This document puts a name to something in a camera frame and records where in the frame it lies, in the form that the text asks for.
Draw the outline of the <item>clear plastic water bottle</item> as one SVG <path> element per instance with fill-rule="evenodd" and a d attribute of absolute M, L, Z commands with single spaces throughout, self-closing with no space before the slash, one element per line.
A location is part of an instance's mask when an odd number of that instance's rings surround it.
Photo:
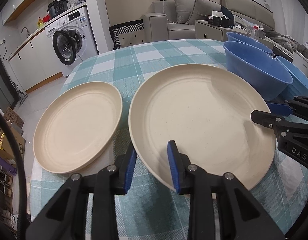
<path fill-rule="evenodd" d="M 258 26 L 256 26 L 256 25 L 253 26 L 250 38 L 253 38 L 254 40 L 257 40 L 257 41 L 259 40 L 259 29 L 258 29 Z"/>

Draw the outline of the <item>cardboard box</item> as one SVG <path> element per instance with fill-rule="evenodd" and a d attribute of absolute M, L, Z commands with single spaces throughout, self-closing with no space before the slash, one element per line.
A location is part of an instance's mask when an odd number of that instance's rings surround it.
<path fill-rule="evenodd" d="M 23 173 L 24 172 L 23 159 L 21 157 L 19 145 L 18 145 L 10 127 L 8 126 L 6 120 L 4 119 L 4 117 L 1 113 L 0 113 L 0 127 L 1 127 L 2 131 L 4 132 L 4 134 L 6 135 L 8 142 L 10 144 L 10 147 L 13 151 L 17 170 L 18 170 L 19 173 L 21 173 L 21 172 Z"/>

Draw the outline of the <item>black pressure cooker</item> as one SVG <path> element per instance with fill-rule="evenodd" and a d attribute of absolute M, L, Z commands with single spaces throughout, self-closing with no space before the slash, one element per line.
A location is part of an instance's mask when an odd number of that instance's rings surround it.
<path fill-rule="evenodd" d="M 55 18 L 67 10 L 68 0 L 55 0 L 48 5 L 48 9 L 46 11 L 49 13 L 50 18 Z"/>

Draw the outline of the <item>blue bowl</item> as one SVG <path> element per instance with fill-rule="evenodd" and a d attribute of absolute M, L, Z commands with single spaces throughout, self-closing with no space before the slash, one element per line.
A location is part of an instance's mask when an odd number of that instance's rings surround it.
<path fill-rule="evenodd" d="M 267 47 L 266 45 L 262 44 L 257 40 L 254 40 L 253 38 L 234 32 L 226 32 L 226 35 L 228 41 L 235 41 L 235 42 L 249 44 L 255 48 L 262 50 L 263 52 L 266 52 L 269 55 L 273 54 L 273 51 L 269 47 Z"/>
<path fill-rule="evenodd" d="M 278 60 L 249 44 L 223 43 L 227 70 L 248 82 L 264 100 L 273 100 L 293 83 L 293 77 Z"/>
<path fill-rule="evenodd" d="M 287 68 L 293 77 L 293 83 L 283 90 L 280 96 L 284 100 L 291 100 L 294 96 L 308 96 L 308 78 L 294 64 L 285 58 L 276 56 L 276 59 Z"/>

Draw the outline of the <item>white kitchen counter cabinets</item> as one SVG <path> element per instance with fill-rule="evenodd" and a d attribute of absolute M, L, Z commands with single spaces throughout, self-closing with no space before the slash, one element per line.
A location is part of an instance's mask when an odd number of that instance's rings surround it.
<path fill-rule="evenodd" d="M 52 39 L 40 30 L 11 54 L 8 62 L 21 88 L 31 92 L 63 76 Z"/>

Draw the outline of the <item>grey sofa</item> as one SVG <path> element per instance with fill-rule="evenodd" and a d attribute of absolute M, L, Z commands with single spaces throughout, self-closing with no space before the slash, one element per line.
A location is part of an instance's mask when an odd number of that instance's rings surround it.
<path fill-rule="evenodd" d="M 247 23 L 275 28 L 273 13 L 253 0 L 155 1 L 152 9 L 142 16 L 146 42 L 195 38 L 196 21 L 207 21 L 213 11 L 233 16 L 233 24 L 244 28 Z"/>

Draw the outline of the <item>white washing machine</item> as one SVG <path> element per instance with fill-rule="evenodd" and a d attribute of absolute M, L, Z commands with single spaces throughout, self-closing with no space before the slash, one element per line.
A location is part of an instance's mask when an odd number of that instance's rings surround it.
<path fill-rule="evenodd" d="M 64 77 L 69 76 L 77 65 L 98 54 L 85 5 L 68 10 L 50 23 L 45 33 Z"/>

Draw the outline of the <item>grey side cabinet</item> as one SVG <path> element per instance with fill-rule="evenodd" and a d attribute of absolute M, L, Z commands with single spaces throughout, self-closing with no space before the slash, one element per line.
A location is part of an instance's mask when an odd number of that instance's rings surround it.
<path fill-rule="evenodd" d="M 210 25 L 208 21 L 205 20 L 196 20 L 195 22 L 195 38 L 196 39 L 210 39 L 216 41 L 227 41 L 227 32 L 240 33 L 242 35 L 247 36 L 247 32 L 245 30 L 241 30 L 239 28 L 223 28 L 217 27 L 214 25 Z"/>

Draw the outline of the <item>large cream plate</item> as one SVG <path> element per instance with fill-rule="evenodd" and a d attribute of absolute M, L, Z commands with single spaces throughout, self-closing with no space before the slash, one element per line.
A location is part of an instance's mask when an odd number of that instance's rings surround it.
<path fill-rule="evenodd" d="M 136 91 L 128 127 L 143 164 L 163 185 L 173 182 L 167 146 L 209 173 L 233 173 L 253 189 L 275 155 L 274 132 L 251 120 L 268 112 L 260 94 L 237 75 L 206 64 L 180 64 L 157 72 Z"/>

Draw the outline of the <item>black electronics box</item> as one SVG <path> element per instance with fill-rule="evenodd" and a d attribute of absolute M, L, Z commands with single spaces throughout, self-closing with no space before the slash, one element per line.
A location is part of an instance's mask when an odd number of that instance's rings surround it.
<path fill-rule="evenodd" d="M 212 14 L 208 16 L 208 23 L 213 26 L 223 28 L 234 28 L 234 15 L 231 12 L 212 11 Z"/>

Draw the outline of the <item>black patterned cushion chair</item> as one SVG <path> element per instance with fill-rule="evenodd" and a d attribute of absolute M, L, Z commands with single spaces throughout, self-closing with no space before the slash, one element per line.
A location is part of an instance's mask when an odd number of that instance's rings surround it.
<path fill-rule="evenodd" d="M 129 21 L 109 27 L 113 50 L 145 43 L 143 20 Z"/>

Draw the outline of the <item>wooden shoe rack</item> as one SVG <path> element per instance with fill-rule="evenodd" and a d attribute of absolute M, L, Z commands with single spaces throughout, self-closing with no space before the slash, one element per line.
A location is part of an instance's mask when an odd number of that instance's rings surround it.
<path fill-rule="evenodd" d="M 0 169 L 0 218 L 2 222 L 13 232 L 17 231 L 16 217 L 13 213 L 13 177 Z"/>

